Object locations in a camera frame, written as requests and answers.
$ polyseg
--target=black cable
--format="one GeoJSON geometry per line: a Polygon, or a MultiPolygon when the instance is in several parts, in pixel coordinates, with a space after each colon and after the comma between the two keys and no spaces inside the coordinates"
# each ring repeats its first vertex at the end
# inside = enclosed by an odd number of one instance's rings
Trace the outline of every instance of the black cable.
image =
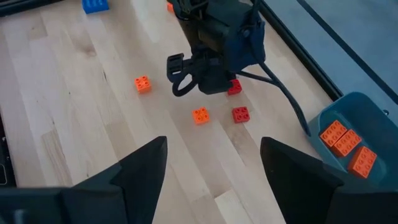
{"type": "Polygon", "coordinates": [[[286,96],[286,98],[288,99],[289,103],[292,105],[294,112],[296,113],[296,116],[298,118],[298,121],[300,122],[301,127],[303,128],[303,130],[305,131],[305,133],[308,136],[311,136],[311,131],[310,128],[308,127],[307,124],[307,120],[305,119],[304,113],[301,110],[300,105],[297,103],[296,99],[292,96],[292,94],[287,90],[287,88],[285,87],[285,85],[278,79],[278,77],[276,77],[276,75],[268,68],[268,66],[262,61],[259,60],[259,58],[257,57],[257,55],[255,54],[254,48],[251,45],[251,50],[252,50],[252,54],[253,57],[257,60],[258,64],[260,65],[260,67],[263,69],[263,71],[271,78],[271,81],[273,81],[274,83],[271,83],[277,87],[279,87],[279,89],[282,91],[282,93],[286,96]]]}
{"type": "Polygon", "coordinates": [[[253,2],[253,7],[252,7],[251,20],[252,20],[252,22],[254,22],[254,21],[256,21],[257,12],[259,10],[260,0],[253,0],[252,2],[253,2]]]}
{"type": "Polygon", "coordinates": [[[244,71],[237,72],[236,74],[244,76],[244,77],[252,78],[255,80],[260,80],[260,81],[277,86],[276,83],[274,81],[272,81],[270,78],[262,77],[260,75],[255,75],[255,74],[251,74],[249,72],[244,72],[244,71]]]}
{"type": "Polygon", "coordinates": [[[192,81],[188,85],[184,86],[182,89],[179,90],[178,88],[180,87],[182,80],[177,80],[176,82],[173,82],[172,85],[173,94],[177,97],[187,94],[198,84],[196,80],[192,79],[192,81]]]}

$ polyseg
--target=blue lego brick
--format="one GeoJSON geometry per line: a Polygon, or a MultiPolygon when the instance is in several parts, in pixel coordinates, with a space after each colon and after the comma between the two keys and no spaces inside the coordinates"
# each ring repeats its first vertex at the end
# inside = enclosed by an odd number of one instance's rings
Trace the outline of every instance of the blue lego brick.
{"type": "Polygon", "coordinates": [[[109,9],[107,0],[82,0],[86,14],[101,12],[109,9]]]}

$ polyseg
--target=orange lego brick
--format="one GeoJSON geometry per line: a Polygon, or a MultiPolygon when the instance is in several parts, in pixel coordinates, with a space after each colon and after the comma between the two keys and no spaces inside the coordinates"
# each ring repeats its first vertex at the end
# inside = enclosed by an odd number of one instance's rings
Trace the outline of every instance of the orange lego brick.
{"type": "Polygon", "coordinates": [[[320,138],[329,148],[331,148],[346,131],[347,129],[338,120],[336,120],[320,135],[320,138]]]}
{"type": "Polygon", "coordinates": [[[347,156],[361,141],[361,137],[350,129],[335,143],[331,151],[337,157],[347,156]]]}
{"type": "Polygon", "coordinates": [[[150,84],[150,80],[146,75],[136,78],[135,80],[137,91],[139,93],[146,93],[151,91],[152,85],[150,84]]]}
{"type": "Polygon", "coordinates": [[[174,8],[173,8],[173,4],[171,4],[171,3],[167,3],[167,10],[169,11],[169,12],[172,12],[172,13],[174,13],[174,8]]]}
{"type": "Polygon", "coordinates": [[[349,162],[348,171],[357,177],[368,178],[376,158],[376,153],[362,146],[356,151],[351,162],[349,162]]]}
{"type": "Polygon", "coordinates": [[[192,116],[195,124],[203,124],[209,122],[210,120],[210,116],[204,107],[200,108],[199,110],[192,111],[192,116]]]}

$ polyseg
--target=black metal frame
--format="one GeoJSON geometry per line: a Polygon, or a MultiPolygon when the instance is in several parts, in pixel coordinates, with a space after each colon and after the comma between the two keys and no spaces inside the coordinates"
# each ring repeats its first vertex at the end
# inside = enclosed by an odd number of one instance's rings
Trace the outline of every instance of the black metal frame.
{"type": "Polygon", "coordinates": [[[264,0],[261,0],[259,5],[259,12],[267,20],[267,22],[280,35],[282,40],[289,46],[297,58],[303,63],[305,68],[316,79],[328,96],[333,100],[342,97],[342,92],[337,86],[328,78],[322,68],[312,59],[311,55],[301,46],[292,33],[286,28],[282,21],[275,15],[272,9],[264,0]]]}
{"type": "Polygon", "coordinates": [[[0,188],[16,187],[14,170],[12,168],[10,153],[8,151],[6,133],[0,116],[0,188]]]}
{"type": "Polygon", "coordinates": [[[0,17],[26,11],[62,0],[8,0],[0,2],[0,17]]]}

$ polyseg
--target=blue plastic tray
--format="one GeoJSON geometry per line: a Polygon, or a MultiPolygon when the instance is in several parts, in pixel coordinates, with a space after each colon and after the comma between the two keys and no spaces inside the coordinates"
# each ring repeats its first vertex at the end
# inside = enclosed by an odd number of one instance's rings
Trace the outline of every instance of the blue plastic tray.
{"type": "Polygon", "coordinates": [[[366,146],[377,154],[368,180],[380,187],[398,189],[398,127],[369,97],[349,93],[325,108],[308,125],[312,133],[308,139],[326,164],[347,172],[356,150],[366,146]],[[319,137],[335,120],[363,139],[346,157],[337,158],[319,137]]]}

